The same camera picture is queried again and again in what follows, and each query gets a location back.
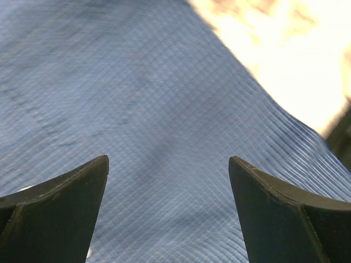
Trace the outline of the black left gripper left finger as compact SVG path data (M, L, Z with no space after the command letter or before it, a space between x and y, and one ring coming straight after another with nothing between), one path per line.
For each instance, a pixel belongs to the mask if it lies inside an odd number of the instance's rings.
M1 197L1 262L85 262L108 173L103 155Z

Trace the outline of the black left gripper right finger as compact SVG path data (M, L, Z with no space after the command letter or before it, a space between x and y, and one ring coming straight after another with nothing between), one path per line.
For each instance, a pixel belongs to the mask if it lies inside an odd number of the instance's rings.
M229 176L250 262L350 262L350 203L271 176L238 156Z

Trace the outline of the blue checked shirt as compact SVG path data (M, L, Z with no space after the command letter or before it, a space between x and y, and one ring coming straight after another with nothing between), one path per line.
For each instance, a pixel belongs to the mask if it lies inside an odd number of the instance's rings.
M90 262L247 262L228 161L350 200L350 172L186 1L1 1L1 194L106 154Z

